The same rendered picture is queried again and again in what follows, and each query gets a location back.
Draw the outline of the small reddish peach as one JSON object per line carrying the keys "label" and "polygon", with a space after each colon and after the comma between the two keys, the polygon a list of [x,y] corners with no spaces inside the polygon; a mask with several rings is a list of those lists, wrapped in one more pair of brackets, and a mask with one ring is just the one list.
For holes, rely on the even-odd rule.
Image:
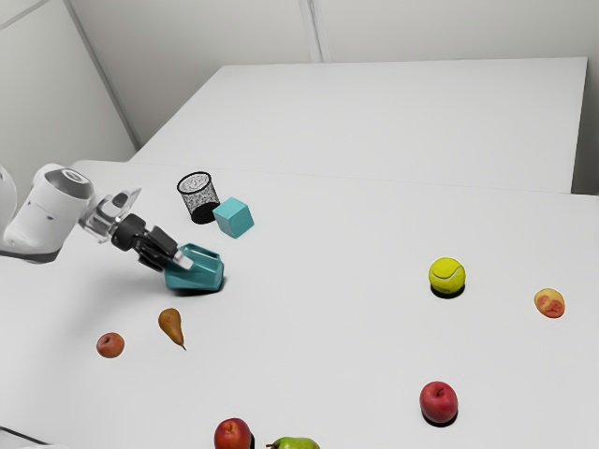
{"label": "small reddish peach", "polygon": [[105,333],[98,339],[96,351],[104,358],[118,357],[124,351],[124,338],[116,332]]}

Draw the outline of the black mesh pen holder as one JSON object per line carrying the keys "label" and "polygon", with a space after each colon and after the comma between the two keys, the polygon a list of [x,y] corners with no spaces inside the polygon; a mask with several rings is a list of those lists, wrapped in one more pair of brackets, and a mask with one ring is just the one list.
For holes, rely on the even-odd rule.
{"label": "black mesh pen holder", "polygon": [[205,225],[215,221],[213,211],[220,205],[220,200],[210,173],[196,171],[185,175],[177,183],[177,191],[195,224]]}

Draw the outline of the brown pear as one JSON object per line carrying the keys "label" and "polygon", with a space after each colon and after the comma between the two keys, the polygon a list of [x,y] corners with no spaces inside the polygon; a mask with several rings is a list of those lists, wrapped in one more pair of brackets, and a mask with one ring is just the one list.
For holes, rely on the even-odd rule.
{"label": "brown pear", "polygon": [[182,317],[177,309],[168,308],[162,310],[158,316],[158,325],[173,343],[186,350],[184,346]]}

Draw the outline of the green pear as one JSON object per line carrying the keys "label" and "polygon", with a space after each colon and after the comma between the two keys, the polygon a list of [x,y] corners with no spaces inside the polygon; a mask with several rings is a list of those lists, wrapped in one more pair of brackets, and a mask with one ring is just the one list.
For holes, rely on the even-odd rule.
{"label": "green pear", "polygon": [[320,445],[307,437],[281,437],[266,445],[267,449],[321,449]]}

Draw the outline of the teal block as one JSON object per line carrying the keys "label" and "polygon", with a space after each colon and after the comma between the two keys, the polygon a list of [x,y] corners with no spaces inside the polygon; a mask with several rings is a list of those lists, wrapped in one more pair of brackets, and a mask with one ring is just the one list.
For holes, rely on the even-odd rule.
{"label": "teal block", "polygon": [[217,206],[212,213],[219,229],[233,239],[239,238],[255,224],[249,207],[233,196]]}

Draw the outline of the yellow tennis ball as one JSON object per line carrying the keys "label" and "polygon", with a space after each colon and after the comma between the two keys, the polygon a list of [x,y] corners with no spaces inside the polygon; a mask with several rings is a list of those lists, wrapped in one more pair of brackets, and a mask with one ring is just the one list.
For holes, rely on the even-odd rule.
{"label": "yellow tennis ball", "polygon": [[429,268],[428,277],[432,290],[443,295],[454,295],[466,284],[463,264],[451,257],[435,260]]}

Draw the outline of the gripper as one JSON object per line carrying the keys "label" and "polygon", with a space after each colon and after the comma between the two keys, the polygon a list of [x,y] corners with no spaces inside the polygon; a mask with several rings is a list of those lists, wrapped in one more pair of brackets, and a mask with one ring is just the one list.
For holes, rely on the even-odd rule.
{"label": "gripper", "polygon": [[178,243],[162,228],[155,226],[149,232],[146,222],[134,213],[126,215],[116,225],[110,241],[123,252],[135,250],[139,254],[139,262],[157,272],[162,272],[169,262],[182,269],[193,265],[193,261],[179,249]]}

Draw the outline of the teal faceted mug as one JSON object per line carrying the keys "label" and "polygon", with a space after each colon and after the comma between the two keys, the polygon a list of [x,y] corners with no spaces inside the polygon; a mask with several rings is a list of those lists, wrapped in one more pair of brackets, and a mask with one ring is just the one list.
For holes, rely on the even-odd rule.
{"label": "teal faceted mug", "polygon": [[188,268],[169,261],[164,270],[167,288],[218,291],[224,280],[224,263],[218,253],[193,243],[184,244],[179,253],[191,261]]}

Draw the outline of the dark red apple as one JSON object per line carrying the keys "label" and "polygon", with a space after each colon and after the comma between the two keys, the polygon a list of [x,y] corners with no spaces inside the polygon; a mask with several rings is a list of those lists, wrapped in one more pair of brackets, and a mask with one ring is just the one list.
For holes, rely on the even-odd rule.
{"label": "dark red apple", "polygon": [[444,425],[453,420],[459,410],[455,390],[441,381],[432,381],[422,387],[419,405],[424,417],[437,425]]}

